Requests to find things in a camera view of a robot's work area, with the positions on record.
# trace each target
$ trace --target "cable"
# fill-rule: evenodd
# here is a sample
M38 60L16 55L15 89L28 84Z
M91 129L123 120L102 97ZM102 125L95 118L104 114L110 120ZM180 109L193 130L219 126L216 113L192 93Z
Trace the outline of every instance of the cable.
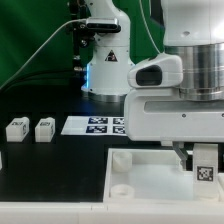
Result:
M146 22L146 19L145 19L145 14L144 14L144 11L143 11L143 6L142 6L142 0L139 0L139 6L140 6L140 10L141 10L141 15L142 15L142 20L144 22L144 25L145 25L145 29L148 33L148 36L149 36L149 39L151 40L152 42L152 45L153 47L155 48L155 50L157 51L158 54L160 54L161 52L159 51L159 49L157 48L153 38L152 38L152 35L149 31L149 28L148 28L148 25L147 25L147 22Z
M9 89L11 86L17 84L18 82L22 82L24 80L26 81L26 79L29 79L34 76L55 75L55 74L61 74L61 73L63 73L63 76L67 73L71 73L72 75L71 74L69 74L69 75L70 75L70 77L72 77L74 75L74 70L73 69L46 70L46 71L38 71L38 72L28 73L23 76L19 76L18 78L15 78L12 81L10 81L9 83L7 83L2 89L0 89L0 93L3 93L4 91Z
M11 88L13 85L16 85L18 83L21 83L21 82L26 82L26 81L35 81L35 80L46 80L46 79L50 79L50 80L53 80L53 79L69 79L69 78L72 78L74 77L73 75L74 74L69 74L68 76L65 76L65 74L67 74L67 72L72 72L73 70L65 70L65 71L49 71L49 72L45 72L45 73L41 73L41 72L35 72L35 73L30 73L30 74L27 74L27 75L24 75L22 77L19 77L17 79L14 79L13 81L11 81L10 83L8 83L7 85L4 86L4 88L2 88L0 90L0 93L3 93L5 92L6 90L8 90L9 88ZM55 77L55 74L60 74L60 73L63 73L63 76L60 77ZM41 77L41 78L32 78L33 76L40 76L40 75L54 75L54 77Z
M26 63L13 75L11 76L5 83L3 83L0 87L0 91L2 88L4 88L9 82L11 82L14 78L16 78L26 67L27 65L34 59L34 57L51 41L51 39L65 26L71 23L76 23L76 22L82 22L86 21L86 19L77 19L77 20L71 20L63 25L61 25L37 50L36 52L26 61Z

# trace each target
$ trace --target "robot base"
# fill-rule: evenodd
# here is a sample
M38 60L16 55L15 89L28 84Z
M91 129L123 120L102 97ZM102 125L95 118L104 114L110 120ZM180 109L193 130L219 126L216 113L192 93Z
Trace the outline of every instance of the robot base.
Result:
M107 103L124 102L125 97L127 95L127 94L121 94L121 95L98 94L98 93L92 92L91 89L89 90L85 86L83 86L81 90L82 90L83 97L89 98L91 100L107 102Z

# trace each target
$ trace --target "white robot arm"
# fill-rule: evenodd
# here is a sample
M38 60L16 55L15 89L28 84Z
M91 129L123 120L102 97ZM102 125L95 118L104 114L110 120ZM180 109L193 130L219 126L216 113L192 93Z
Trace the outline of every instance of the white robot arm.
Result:
M129 56L130 20L112 0L86 0L86 4L91 13L87 27L120 26L120 32L96 33L93 58L87 65L87 81L82 91L94 100L124 101L130 91L127 74L133 66Z

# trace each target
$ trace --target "white block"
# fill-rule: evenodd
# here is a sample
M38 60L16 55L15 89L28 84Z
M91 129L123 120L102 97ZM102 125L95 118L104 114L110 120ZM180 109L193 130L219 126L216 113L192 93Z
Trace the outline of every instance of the white block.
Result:
M30 121L27 117L15 118L6 127L8 142L22 142L29 132Z
M48 117L40 119L35 128L36 142L50 142L55 133L55 119Z
M195 144L193 171L194 197L201 200L219 200L217 144Z

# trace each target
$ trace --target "black cable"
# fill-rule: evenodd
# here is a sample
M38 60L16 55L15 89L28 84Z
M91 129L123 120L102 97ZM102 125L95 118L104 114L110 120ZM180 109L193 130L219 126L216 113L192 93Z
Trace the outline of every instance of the black cable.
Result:
M75 74L74 70L71 69L63 69L63 70L46 70L46 71L37 71L37 72L32 72L32 73L28 73L25 74L23 76L20 76L16 79L13 79L11 82L9 82L7 85L4 86L4 88L2 88L0 90L0 93L5 92L7 89L9 89L11 86L26 81L26 79L29 79L30 77L34 77L34 76L40 76L40 75L55 75L55 74L66 74L66 73L72 73L72 75L70 74L69 78L72 78Z

